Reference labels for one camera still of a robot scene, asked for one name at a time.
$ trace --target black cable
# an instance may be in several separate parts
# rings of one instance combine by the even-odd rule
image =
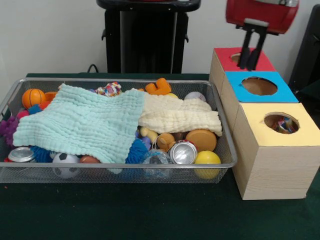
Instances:
[[[99,70],[98,70],[98,68],[97,68],[97,66],[96,66],[95,64],[91,64],[91,65],[89,66],[89,68],[88,68],[88,71],[86,71],[86,72],[87,72],[87,73],[90,73],[92,67],[94,67],[96,73],[99,73]]]

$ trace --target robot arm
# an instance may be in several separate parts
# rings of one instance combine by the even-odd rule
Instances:
[[[238,67],[255,70],[267,34],[285,34],[299,8],[299,0],[227,0],[226,21],[246,31]],[[252,33],[260,35],[251,52]]]

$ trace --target black stand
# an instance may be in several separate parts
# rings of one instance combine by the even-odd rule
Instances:
[[[313,7],[289,87],[320,128],[320,4]]]
[[[96,0],[106,9],[108,73],[181,73],[188,15],[201,0]]]

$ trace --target can lid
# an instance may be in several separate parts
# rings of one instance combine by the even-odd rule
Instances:
[[[34,152],[27,146],[18,147],[13,149],[10,153],[8,158],[16,163],[25,163],[30,162],[32,159],[35,158]]]
[[[170,157],[176,164],[193,164],[197,157],[197,149],[190,142],[179,142],[170,150]]]

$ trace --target white wall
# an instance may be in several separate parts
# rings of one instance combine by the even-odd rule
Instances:
[[[288,33],[267,37],[264,51],[286,80],[318,3],[301,0]],[[208,73],[213,47],[242,45],[245,33],[225,22],[225,7],[226,0],[202,0],[189,13],[184,73]],[[79,73],[91,63],[105,71],[104,28],[104,10],[95,0],[0,0],[0,99],[27,73]]]

